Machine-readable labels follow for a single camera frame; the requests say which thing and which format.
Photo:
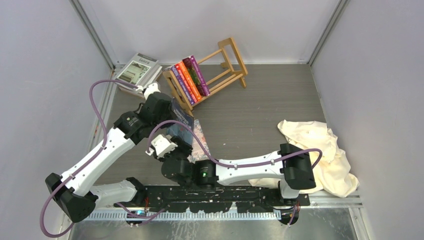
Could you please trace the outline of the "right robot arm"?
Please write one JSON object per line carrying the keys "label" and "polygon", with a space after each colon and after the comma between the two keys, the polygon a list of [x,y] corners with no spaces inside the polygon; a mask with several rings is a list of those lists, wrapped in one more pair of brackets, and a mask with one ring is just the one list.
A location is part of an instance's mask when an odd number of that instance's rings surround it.
{"label": "right robot arm", "polygon": [[233,160],[188,160],[192,148],[178,137],[158,135],[151,143],[154,156],[162,162],[161,173],[182,187],[212,189],[252,179],[276,179],[277,198],[283,205],[291,205],[300,191],[315,188],[316,181],[310,149],[283,143],[271,153]]}

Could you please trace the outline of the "magenta paperback book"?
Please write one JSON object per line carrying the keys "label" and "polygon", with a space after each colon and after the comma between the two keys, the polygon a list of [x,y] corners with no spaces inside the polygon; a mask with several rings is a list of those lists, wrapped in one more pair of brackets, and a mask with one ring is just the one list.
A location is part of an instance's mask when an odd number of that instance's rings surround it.
{"label": "magenta paperback book", "polygon": [[210,91],[195,57],[191,55],[189,57],[184,58],[182,62],[186,67],[188,73],[190,74],[191,79],[194,85],[196,86],[196,89],[198,90],[199,94],[202,97],[207,97],[208,95],[210,95]]}

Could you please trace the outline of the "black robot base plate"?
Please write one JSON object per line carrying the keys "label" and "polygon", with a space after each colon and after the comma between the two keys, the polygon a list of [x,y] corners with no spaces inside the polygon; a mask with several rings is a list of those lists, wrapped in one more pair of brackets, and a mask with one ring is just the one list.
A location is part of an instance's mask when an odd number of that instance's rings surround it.
{"label": "black robot base plate", "polygon": [[247,185],[216,186],[213,188],[188,188],[179,185],[145,185],[135,199],[121,201],[127,208],[146,208],[153,212],[164,209],[169,213],[228,212],[232,206],[238,213],[271,212],[277,207],[292,208],[310,205],[307,194],[296,199],[283,199],[277,188]]}

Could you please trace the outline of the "red Treehouse book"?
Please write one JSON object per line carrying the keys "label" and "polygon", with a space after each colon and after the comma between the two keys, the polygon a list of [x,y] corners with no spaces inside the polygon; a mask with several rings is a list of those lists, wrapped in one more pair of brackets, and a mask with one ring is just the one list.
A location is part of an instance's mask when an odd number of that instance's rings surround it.
{"label": "red Treehouse book", "polygon": [[174,65],[173,72],[183,90],[183,93],[186,95],[189,104],[193,106],[197,102],[196,96],[178,63]]}

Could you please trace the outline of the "purple 52-Storey Treehouse book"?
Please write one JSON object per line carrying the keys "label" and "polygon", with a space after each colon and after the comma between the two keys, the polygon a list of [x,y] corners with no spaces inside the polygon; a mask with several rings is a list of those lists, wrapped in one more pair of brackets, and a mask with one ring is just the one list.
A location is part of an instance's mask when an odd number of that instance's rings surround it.
{"label": "purple 52-Storey Treehouse book", "polygon": [[[174,67],[174,65],[168,66],[167,68],[165,68],[165,71],[171,71],[171,72],[172,72],[172,74],[174,75],[173,67]],[[178,80],[177,80],[177,78],[176,78],[176,76],[175,76],[175,75],[174,75],[174,77],[175,77],[176,82],[178,83],[179,87],[181,88],[181,86],[180,86],[180,84],[179,84],[179,82],[178,82]]]}

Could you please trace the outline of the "orange 78-Storey Treehouse book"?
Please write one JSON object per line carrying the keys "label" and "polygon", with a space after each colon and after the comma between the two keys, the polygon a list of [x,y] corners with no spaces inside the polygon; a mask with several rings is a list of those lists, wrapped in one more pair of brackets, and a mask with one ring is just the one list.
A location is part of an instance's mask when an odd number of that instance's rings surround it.
{"label": "orange 78-Storey Treehouse book", "polygon": [[181,70],[187,84],[188,88],[191,90],[191,95],[195,103],[198,103],[202,100],[202,96],[200,95],[200,92],[197,90],[196,85],[189,74],[189,71],[187,70],[185,64],[183,61],[180,61],[178,64],[179,69]]}

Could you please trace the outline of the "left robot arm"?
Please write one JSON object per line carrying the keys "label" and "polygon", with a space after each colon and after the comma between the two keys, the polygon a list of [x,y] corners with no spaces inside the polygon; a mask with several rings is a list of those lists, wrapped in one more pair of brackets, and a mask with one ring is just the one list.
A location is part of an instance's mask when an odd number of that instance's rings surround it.
{"label": "left robot arm", "polygon": [[113,184],[94,184],[120,156],[148,138],[158,124],[174,116],[170,96],[162,92],[149,94],[139,112],[125,112],[115,121],[106,143],[99,143],[62,174],[51,173],[46,177],[45,183],[54,202],[73,223],[81,222],[95,209],[107,205],[144,205],[147,190],[134,177]]}

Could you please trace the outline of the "blue Nineteen Eighty-Four book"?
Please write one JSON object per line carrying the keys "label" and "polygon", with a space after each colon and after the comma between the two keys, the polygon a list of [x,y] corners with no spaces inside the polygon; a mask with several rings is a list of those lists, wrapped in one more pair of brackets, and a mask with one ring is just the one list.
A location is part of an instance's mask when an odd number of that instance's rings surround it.
{"label": "blue Nineteen Eighty-Four book", "polygon": [[[175,114],[175,120],[184,124],[191,130],[194,129],[194,117],[186,112],[184,108],[182,108],[179,102],[173,97],[171,100],[171,110]],[[193,144],[193,135],[180,124],[172,123],[171,126],[166,131],[167,135],[170,136],[178,136],[183,139],[187,144]]]}

